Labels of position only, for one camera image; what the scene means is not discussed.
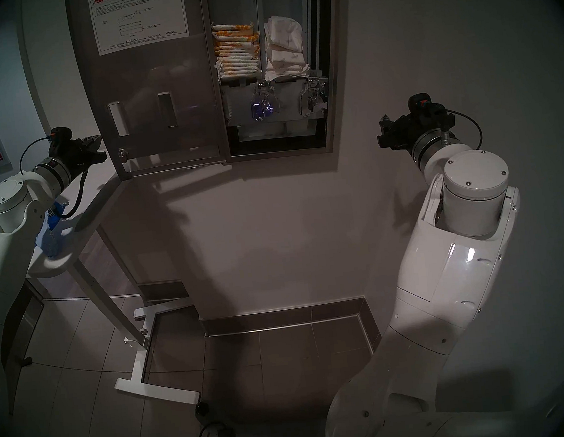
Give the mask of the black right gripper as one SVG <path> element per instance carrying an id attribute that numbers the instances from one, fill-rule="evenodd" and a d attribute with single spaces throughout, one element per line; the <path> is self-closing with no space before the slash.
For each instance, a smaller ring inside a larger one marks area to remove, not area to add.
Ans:
<path id="1" fill-rule="evenodd" d="M 382 149 L 389 148 L 393 151 L 407 150 L 412 152 L 418 139 L 427 132 L 419 117 L 412 113 L 403 115 L 394 121 L 387 114 L 384 114 L 379 124 L 381 135 L 376 137 L 379 147 Z"/>

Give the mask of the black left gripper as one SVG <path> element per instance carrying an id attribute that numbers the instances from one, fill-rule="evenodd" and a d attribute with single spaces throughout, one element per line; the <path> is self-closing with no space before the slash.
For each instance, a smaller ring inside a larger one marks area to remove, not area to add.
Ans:
<path id="1" fill-rule="evenodd" d="M 86 138 L 69 140 L 63 145 L 64 162 L 69 172 L 80 172 L 97 162 L 105 162 L 106 152 L 94 150 L 101 145 L 102 136 L 93 135 Z"/>

